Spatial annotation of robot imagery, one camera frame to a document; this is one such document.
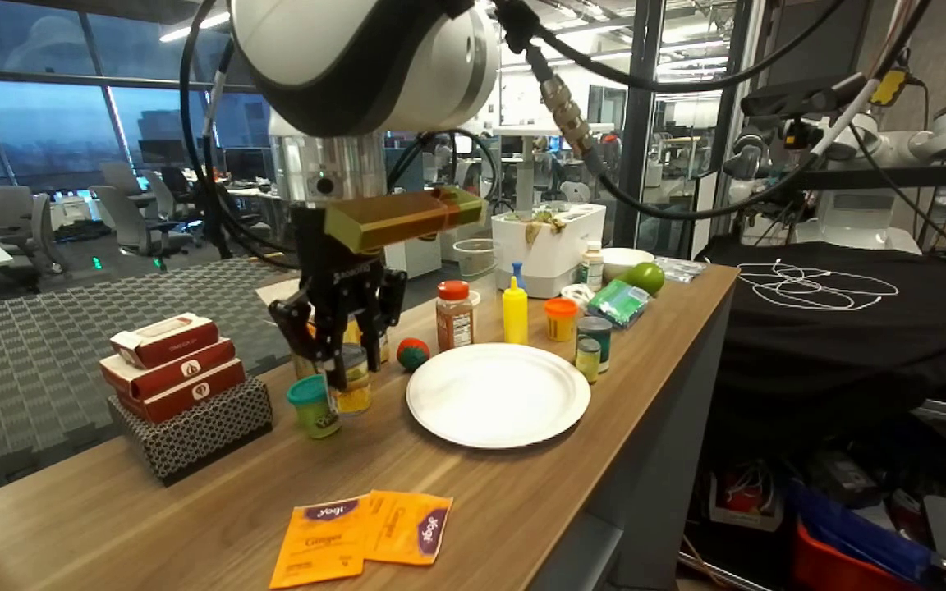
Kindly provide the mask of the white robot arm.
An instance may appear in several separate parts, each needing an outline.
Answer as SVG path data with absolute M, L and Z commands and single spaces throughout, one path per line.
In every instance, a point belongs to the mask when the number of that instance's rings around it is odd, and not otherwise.
M 445 131 L 497 84 L 499 36 L 476 0 L 229 0 L 229 23 L 274 111 L 318 142 Z M 293 209 L 299 292 L 270 315 L 290 349 L 331 371 L 349 322 L 367 360 L 404 278 L 325 232 L 323 199 Z

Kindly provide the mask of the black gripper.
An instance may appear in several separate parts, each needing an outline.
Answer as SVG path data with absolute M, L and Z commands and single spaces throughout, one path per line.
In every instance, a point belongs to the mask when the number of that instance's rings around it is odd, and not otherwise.
M 270 303 L 270 319 L 299 359 L 318 354 L 318 334 L 341 334 L 323 371 L 331 390 L 344 390 L 344 349 L 354 322 L 384 332 L 402 319 L 406 274 L 384 265 L 382 253 L 352 253 L 325 228 L 325 205 L 297 202 L 299 292 Z

